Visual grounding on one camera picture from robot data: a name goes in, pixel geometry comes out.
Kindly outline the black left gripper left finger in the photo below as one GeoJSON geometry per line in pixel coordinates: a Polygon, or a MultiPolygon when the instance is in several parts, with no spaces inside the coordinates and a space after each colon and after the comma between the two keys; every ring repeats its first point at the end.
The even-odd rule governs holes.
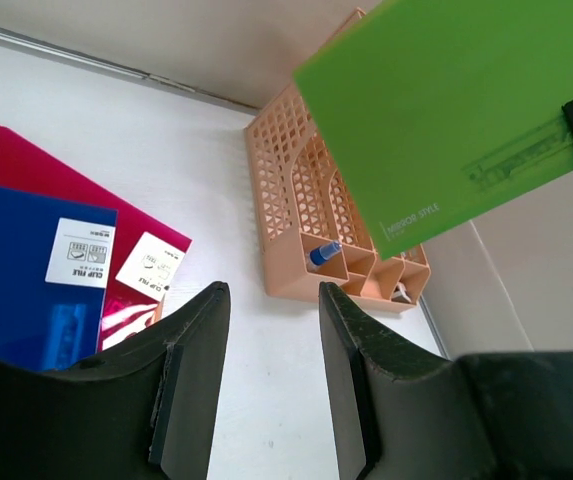
{"type": "Polygon", "coordinates": [[[203,479],[230,323],[214,282],[65,370],[0,361],[0,479],[203,479]]]}

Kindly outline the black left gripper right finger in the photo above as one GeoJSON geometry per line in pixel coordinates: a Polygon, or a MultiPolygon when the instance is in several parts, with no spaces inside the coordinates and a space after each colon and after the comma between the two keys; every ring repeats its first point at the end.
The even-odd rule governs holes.
{"type": "Polygon", "coordinates": [[[344,479],[573,479],[573,351],[439,357],[319,287],[344,479]]]}

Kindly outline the green clip file folder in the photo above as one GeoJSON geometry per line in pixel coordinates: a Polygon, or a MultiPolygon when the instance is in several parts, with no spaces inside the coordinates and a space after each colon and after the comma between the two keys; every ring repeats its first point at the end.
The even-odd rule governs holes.
{"type": "Polygon", "coordinates": [[[382,258],[573,171],[573,1],[386,1],[293,77],[382,258]]]}

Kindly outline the small blue-capped glue bottle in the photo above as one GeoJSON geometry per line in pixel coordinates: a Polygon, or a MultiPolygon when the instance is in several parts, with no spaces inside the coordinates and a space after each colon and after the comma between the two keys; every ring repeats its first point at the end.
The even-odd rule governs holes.
{"type": "Polygon", "coordinates": [[[307,266],[312,270],[317,270],[328,263],[332,258],[342,251],[342,245],[339,241],[331,241],[321,246],[313,248],[307,253],[307,266]]]}

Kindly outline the blue clip file folder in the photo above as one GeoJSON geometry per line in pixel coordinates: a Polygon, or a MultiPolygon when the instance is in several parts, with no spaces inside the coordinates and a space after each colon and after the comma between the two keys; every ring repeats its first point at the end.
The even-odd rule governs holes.
{"type": "Polygon", "coordinates": [[[97,350],[113,209],[0,187],[0,360],[65,369],[97,350]]]}

